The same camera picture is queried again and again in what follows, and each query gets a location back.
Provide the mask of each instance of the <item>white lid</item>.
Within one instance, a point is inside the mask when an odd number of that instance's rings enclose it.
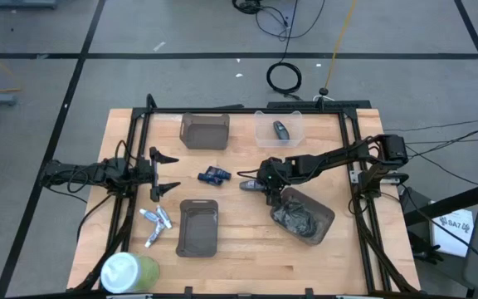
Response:
[[[108,292],[131,292],[140,275],[138,259],[133,254],[119,252],[109,257],[100,269],[100,283]]]

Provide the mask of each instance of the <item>sticker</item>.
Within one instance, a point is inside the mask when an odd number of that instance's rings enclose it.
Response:
[[[165,42],[160,42],[159,45],[157,45],[156,47],[154,47],[154,51],[159,50],[159,48],[163,47],[163,45],[165,45]]]

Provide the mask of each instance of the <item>black cable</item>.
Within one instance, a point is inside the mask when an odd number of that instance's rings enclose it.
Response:
[[[474,130],[474,131],[472,131],[472,132],[470,132],[470,133],[468,133],[468,134],[466,134],[466,135],[463,135],[462,137],[458,137],[458,138],[455,138],[455,139],[453,139],[453,140],[449,140],[449,141],[447,141],[446,143],[443,143],[443,144],[441,144],[441,145],[437,145],[437,146],[433,147],[432,149],[426,150],[426,151],[424,151],[424,152],[422,152],[422,153],[419,153],[419,154],[415,154],[415,155],[413,155],[410,159],[415,158],[415,157],[417,157],[417,156],[419,156],[419,155],[422,155],[422,154],[431,153],[432,151],[435,151],[435,150],[441,150],[441,149],[443,149],[443,148],[445,148],[445,147],[447,147],[447,146],[449,146],[449,145],[452,145],[452,144],[454,144],[454,143],[456,143],[456,142],[458,142],[458,141],[460,141],[460,140],[463,140],[463,139],[465,139],[465,138],[468,138],[468,137],[470,137],[470,136],[472,136],[472,135],[475,135],[475,134],[477,134],[477,133],[478,133],[478,130]]]
[[[405,144],[405,147],[407,147],[408,149],[410,149],[411,151],[413,151],[415,154],[419,154],[418,152],[416,152],[416,150],[412,149],[412,148],[409,147],[407,144]],[[444,167],[442,167],[442,166],[441,166],[440,164],[438,164],[437,162],[435,162],[435,161],[433,161],[433,160],[431,160],[431,159],[429,159],[429,158],[427,158],[427,157],[425,157],[425,156],[420,155],[419,157],[420,157],[420,158],[423,158],[424,160],[426,160],[426,161],[429,162],[429,163],[432,163],[432,164],[438,166],[440,169],[442,169],[443,171],[447,172],[448,174],[450,174],[450,175],[456,177],[457,179],[461,179],[461,180],[463,180],[463,181],[465,181],[465,182],[467,182],[467,183],[474,184],[474,185],[477,185],[477,186],[478,186],[478,183],[476,183],[476,182],[474,182],[474,181],[471,181],[471,180],[469,180],[469,179],[466,179],[466,178],[462,178],[462,177],[461,177],[460,175],[458,175],[458,174],[453,174],[451,171],[445,169]]]
[[[324,10],[324,5],[325,5],[325,0],[322,0],[322,5],[320,6],[319,13],[316,15],[316,18],[315,18],[315,20],[313,21],[313,23],[311,24],[311,26],[310,26],[304,33],[299,34],[299,35],[294,36],[294,37],[292,37],[292,36],[290,35],[290,33],[289,33],[289,36],[288,36],[288,37],[283,37],[283,36],[281,35],[281,33],[283,33],[283,32],[286,31],[286,25],[285,25],[285,24],[286,24],[286,20],[283,18],[283,14],[282,14],[279,10],[277,10],[277,9],[275,9],[275,8],[273,8],[273,7],[261,6],[261,9],[260,9],[258,12],[256,12],[256,24],[257,24],[257,26],[258,26],[264,33],[269,34],[269,35],[271,35],[271,36],[273,36],[273,37],[278,37],[278,38],[280,39],[280,41],[282,41],[282,42],[284,42],[285,39],[288,40],[288,39],[290,39],[290,38],[299,38],[299,37],[302,37],[302,36],[306,35],[307,33],[309,33],[309,31],[311,31],[311,29],[313,29],[313,27],[314,27],[314,26],[316,25],[316,23],[318,22],[318,20],[319,20],[319,18],[320,18],[320,15],[322,14],[322,11]],[[284,30],[283,32],[281,32],[280,34],[275,34],[275,33],[273,33],[273,32],[269,32],[269,31],[267,31],[266,29],[264,29],[263,27],[261,27],[261,24],[259,23],[259,18],[258,18],[257,15],[259,14],[259,12],[264,11],[264,8],[272,8],[272,9],[275,9],[276,11],[280,12],[280,15],[281,15],[281,18],[282,18],[283,22],[280,22],[279,20],[276,20],[276,21],[278,21],[281,25],[283,25],[283,26],[285,27],[285,30]]]
[[[248,171],[237,171],[237,175],[239,175],[240,177],[243,177],[243,178],[257,179],[253,176],[244,175],[244,174],[252,174],[252,173],[255,173],[255,172],[258,172],[258,171],[259,171],[259,169],[248,170]]]
[[[416,203],[414,203],[414,200],[412,200],[412,195],[411,193],[408,191],[407,187],[404,185],[404,184],[401,184],[404,188],[405,188],[405,192],[407,192],[407,195],[408,195],[408,198],[409,200],[411,201],[412,205],[414,206],[414,208],[416,209],[417,213],[419,213],[420,215],[422,215],[422,217],[424,217],[427,221],[435,224],[437,227],[439,227],[441,230],[443,230],[444,232],[446,232],[447,234],[449,234],[450,236],[452,236],[453,238],[455,238],[458,242],[466,245],[473,253],[475,253],[476,255],[478,255],[478,250],[476,250],[475,248],[473,248],[469,243],[467,243],[466,241],[462,240],[461,238],[457,237],[454,233],[450,232],[448,229],[442,227],[440,224],[436,223],[434,220],[432,220],[429,216],[427,216],[426,214],[424,214],[422,211],[420,211],[420,208],[416,205]]]
[[[363,214],[364,212],[366,212],[366,210],[368,209],[368,203],[366,203],[366,206],[364,206],[364,208],[361,210],[361,212],[360,212],[360,213],[356,213],[356,212],[352,211],[352,209],[350,208],[350,206],[351,206],[351,204],[352,204],[353,202],[354,202],[354,199],[350,199],[350,200],[348,201],[348,211],[349,211],[349,213],[352,214],[353,216],[362,215],[362,214]]]
[[[286,96],[293,92],[297,92],[300,89],[300,87],[302,86],[302,73],[300,69],[298,68],[298,66],[295,66],[289,62],[281,62],[281,61],[273,64],[271,67],[269,67],[268,71],[266,71],[266,82],[269,84],[272,90]],[[278,66],[284,66],[295,73],[296,84],[294,86],[292,86],[291,88],[280,88],[274,85],[271,79],[271,75],[272,75],[272,71],[274,71],[274,69],[277,68]]]
[[[296,16],[297,7],[298,7],[298,0],[295,0],[295,8],[292,12],[292,21],[290,22],[289,37],[292,33],[292,29],[295,24],[295,16]],[[271,67],[269,67],[268,71],[266,72],[266,82],[275,92],[281,93],[282,95],[288,95],[290,93],[296,92],[302,86],[302,73],[300,72],[300,69],[291,63],[283,62],[283,60],[287,56],[289,41],[290,41],[290,38],[287,38],[287,43],[285,44],[285,51],[283,52],[283,57],[281,58],[281,60],[273,64]],[[278,66],[287,67],[288,69],[290,69],[296,74],[296,84],[294,86],[292,86],[291,88],[280,88],[278,86],[275,86],[274,83],[272,83],[272,79],[271,79],[272,71],[274,71],[274,69],[276,69]]]
[[[458,123],[451,123],[451,124],[446,124],[446,125],[430,125],[427,127],[420,127],[420,128],[414,128],[414,129],[385,129],[384,131],[400,131],[400,132],[411,132],[411,131],[417,131],[417,130],[427,130],[427,129],[432,129],[432,128],[445,128],[448,126],[453,126],[453,125],[465,125],[465,124],[473,124],[478,122],[478,120],[468,120],[468,121],[462,121]]]
[[[69,196],[69,197],[72,197],[74,199],[79,199],[81,202],[83,203],[88,203],[87,201],[85,201],[84,199],[81,199],[80,197],[76,196],[76,195],[73,195],[73,194],[67,194],[67,193],[64,193],[64,192],[60,192],[60,191],[56,191],[56,190],[53,190],[51,189],[51,187],[46,187],[47,190],[51,191],[51,192],[54,192],[56,194],[62,194],[62,195],[65,195],[65,196]]]
[[[84,222],[86,221],[86,219],[98,208],[100,207],[103,203],[105,203],[110,197],[112,197],[111,195],[108,195],[106,196],[105,199],[101,200],[96,206],[94,206],[88,213],[86,213],[86,215],[84,215],[84,217],[82,218],[82,220],[80,221],[80,224],[79,224],[79,228],[76,230],[76,241],[79,242],[79,237],[80,237],[80,230],[82,229],[82,225],[84,225]]]
[[[405,145],[425,145],[425,144],[436,144],[436,143],[446,143],[447,140],[442,140],[442,141],[411,141],[411,142],[405,142]],[[457,142],[478,142],[478,139],[473,139],[473,140],[458,140]]]
[[[77,170],[76,172],[74,172],[74,173],[71,175],[70,179],[67,180],[67,186],[66,186],[66,187],[67,187],[67,192],[69,192],[69,193],[71,193],[71,194],[77,193],[77,192],[81,191],[81,190],[88,184],[88,182],[90,182],[90,176],[89,176],[86,172],[84,172],[84,170],[88,169],[88,168],[91,167],[92,165],[88,165],[88,166],[86,166],[86,167],[84,167],[84,168],[82,168],[82,169],[79,169],[79,170]],[[71,190],[70,186],[71,186],[71,184],[73,183],[73,179],[75,179],[75,177],[76,177],[77,174],[84,174],[84,176],[85,176],[85,181],[84,181],[84,183],[82,183],[82,184],[80,185],[80,187],[77,188],[76,190]]]
[[[132,159],[135,159],[137,160],[138,158],[134,157],[133,155],[131,155],[129,153],[129,146],[126,144],[126,142],[124,142],[124,140],[120,140],[117,145],[115,146],[115,154],[114,154],[114,160],[115,160],[115,168],[117,168],[118,170],[120,170],[120,167],[117,163],[117,158],[119,157],[119,151],[120,151],[120,146],[123,145],[124,146],[124,153],[127,154],[129,156],[129,160],[130,158]]]

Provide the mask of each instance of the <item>cylindrical object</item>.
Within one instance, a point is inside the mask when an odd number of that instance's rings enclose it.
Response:
[[[217,167],[210,166],[206,170],[206,174],[212,175],[214,177],[218,177],[219,179],[231,179],[232,174],[226,172],[223,169],[219,169]]]
[[[222,179],[219,179],[218,177],[209,174],[198,174],[198,180],[206,182],[213,186],[222,185]]]
[[[165,210],[158,205],[156,207],[156,213],[158,213],[159,217],[163,220],[163,224],[165,224],[165,227],[167,228],[173,228],[173,225],[171,224],[171,219],[169,219],[169,216],[167,213],[165,213]]]
[[[156,241],[159,234],[163,231],[164,228],[165,228],[165,225],[163,225],[163,223],[161,223],[161,222],[156,223],[156,228],[154,229],[153,234],[151,234],[150,237],[147,239],[147,242],[145,242],[145,247],[146,248],[149,248],[150,245],[152,245],[154,243],[154,241]]]
[[[109,257],[100,270],[100,282],[108,292],[145,292],[159,278],[159,265],[150,257],[119,252]]]
[[[147,211],[146,209],[144,208],[141,208],[139,210],[139,212],[141,214],[143,214],[148,220],[150,220],[151,222],[153,223],[159,223],[160,222],[160,218],[158,217],[158,215],[156,215],[155,213],[152,213],[150,211]]]

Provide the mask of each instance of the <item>black bracket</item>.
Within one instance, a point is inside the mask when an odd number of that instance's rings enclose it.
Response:
[[[343,108],[342,111],[351,120],[357,120],[357,110],[355,108]]]
[[[193,298],[193,287],[186,287],[183,289],[183,298],[192,299]]]
[[[153,109],[158,108],[156,106],[156,101],[154,100],[151,94],[147,94],[147,105],[144,108],[133,108],[132,109],[132,120],[137,119],[145,114],[153,113]]]
[[[307,287],[305,289],[305,299],[315,299],[315,294],[313,293],[313,289],[311,287]]]

